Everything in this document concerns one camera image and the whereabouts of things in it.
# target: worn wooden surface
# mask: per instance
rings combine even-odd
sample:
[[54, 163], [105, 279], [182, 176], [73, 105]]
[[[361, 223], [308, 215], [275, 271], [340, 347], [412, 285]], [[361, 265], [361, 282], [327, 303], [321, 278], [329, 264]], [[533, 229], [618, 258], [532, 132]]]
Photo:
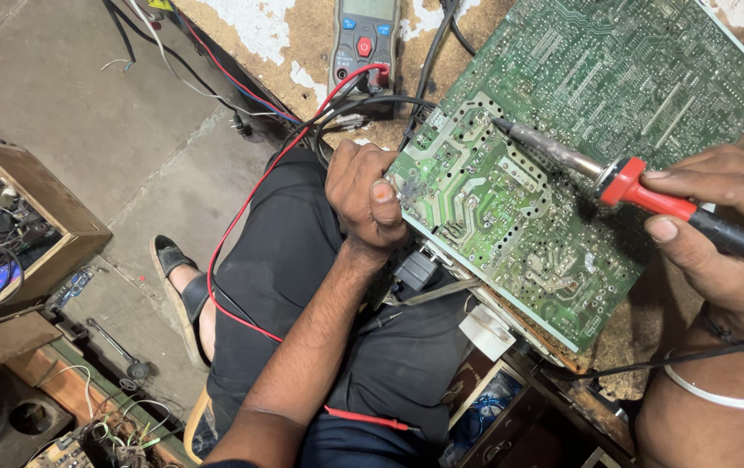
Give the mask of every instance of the worn wooden surface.
[[[80, 369], [59, 373], [67, 367], [85, 366], [91, 372], [89, 398], [91, 398], [92, 409], [96, 412], [96, 419], [102, 419], [104, 415], [110, 414], [112, 411], [126, 408], [132, 401], [126, 394], [118, 392], [118, 389], [100, 372], [95, 370], [81, 356], [77, 356], [75, 350], [62, 341], [17, 356], [8, 361], [6, 366], [28, 385], [39, 385], [40, 389], [75, 417], [78, 426], [86, 425], [91, 420], [89, 407], [86, 403], [88, 376], [86, 372]], [[147, 424], [152, 426], [157, 424], [157, 420], [138, 405], [131, 408], [127, 418], [133, 420], [136, 426], [141, 428]], [[117, 430], [123, 436], [128, 436], [130, 433], [128, 426], [119, 426]], [[165, 437], [167, 434], [168, 430], [162, 427], [156, 431], [151, 431], [145, 438], [145, 442], [156, 437]], [[176, 463], [187, 468], [196, 466], [196, 463], [193, 463], [187, 457], [184, 446], [174, 436], [161, 439], [161, 442], [152, 446], [152, 451], [166, 463]]]
[[[479, 47], [514, 0], [463, 0], [460, 28]], [[709, 0], [713, 12], [744, 44], [744, 0]], [[414, 93], [421, 64], [441, 21], [437, 0], [404, 0], [398, 85]], [[296, 115], [310, 118], [326, 96], [332, 44], [332, 0], [179, 0], [179, 8], [210, 34]], [[427, 98], [439, 101], [467, 66], [470, 55], [448, 34], [430, 75]], [[403, 117], [408, 112], [402, 109]], [[372, 122], [351, 133], [331, 133], [326, 142], [367, 141], [396, 148], [405, 125]], [[744, 148], [744, 136], [739, 145]], [[661, 260], [653, 262], [604, 328], [595, 347], [579, 356], [581, 366], [607, 368], [648, 359], [671, 346], [690, 323], [701, 299], [681, 273]], [[646, 375], [632, 373], [604, 379], [614, 396], [639, 398]]]
[[[111, 236], [109, 230], [27, 150], [0, 144], [0, 176], [63, 237], [25, 271], [22, 287], [10, 301], [44, 296]], [[12, 282], [0, 293], [8, 298]]]
[[0, 365], [62, 336], [62, 332], [32, 312], [0, 323]]

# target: red power button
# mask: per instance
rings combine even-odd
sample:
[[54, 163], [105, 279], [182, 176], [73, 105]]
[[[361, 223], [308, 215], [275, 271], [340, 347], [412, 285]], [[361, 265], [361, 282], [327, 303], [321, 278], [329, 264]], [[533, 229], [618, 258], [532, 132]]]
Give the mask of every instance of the red power button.
[[368, 37], [361, 37], [358, 41], [358, 54], [360, 57], [368, 57], [372, 53], [372, 40]]

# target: silver bangle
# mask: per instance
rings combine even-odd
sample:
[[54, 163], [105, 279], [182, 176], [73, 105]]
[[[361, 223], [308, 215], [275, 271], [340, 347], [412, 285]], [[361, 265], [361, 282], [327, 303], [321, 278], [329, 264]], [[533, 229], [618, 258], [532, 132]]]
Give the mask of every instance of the silver bangle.
[[[664, 356], [664, 359], [668, 359], [671, 352], [672, 350], [669, 350], [667, 356]], [[679, 387], [689, 391], [696, 397], [702, 398], [712, 403], [716, 403], [717, 405], [744, 410], [744, 398], [731, 398], [730, 396], [724, 397], [721, 395], [712, 394], [709, 391], [702, 390], [687, 382], [685, 379], [681, 378], [681, 376], [679, 376], [679, 374], [676, 374], [675, 370], [673, 370], [672, 367], [669, 367], [669, 365], [664, 366], [664, 369], [667, 371], [667, 375], [672, 379], [672, 381], [676, 382], [677, 384], [679, 384]]]

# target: multimeter display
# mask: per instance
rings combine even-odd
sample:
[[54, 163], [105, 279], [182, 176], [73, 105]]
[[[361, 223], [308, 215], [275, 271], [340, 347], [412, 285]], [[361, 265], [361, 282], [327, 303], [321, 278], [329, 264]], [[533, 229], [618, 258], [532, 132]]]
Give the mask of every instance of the multimeter display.
[[395, 0], [344, 0], [343, 13], [391, 20], [394, 6]]

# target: black pants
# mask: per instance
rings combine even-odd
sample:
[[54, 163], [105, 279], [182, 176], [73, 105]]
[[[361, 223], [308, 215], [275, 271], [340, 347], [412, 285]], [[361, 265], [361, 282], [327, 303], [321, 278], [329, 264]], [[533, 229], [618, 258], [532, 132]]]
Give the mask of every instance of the black pants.
[[[284, 337], [320, 287], [342, 242], [326, 201], [325, 169], [314, 153], [290, 151], [265, 178], [239, 241], [221, 262], [217, 282], [266, 331]], [[440, 268], [425, 291], [455, 281]], [[401, 300], [415, 292], [402, 292]], [[448, 410], [442, 395], [458, 368], [467, 337], [458, 325], [469, 293], [415, 306], [384, 306], [392, 322], [349, 340], [327, 404], [370, 416], [397, 418], [441, 445]], [[223, 297], [220, 304], [235, 313]], [[215, 357], [207, 379], [216, 428], [223, 435], [278, 345], [216, 312]]]

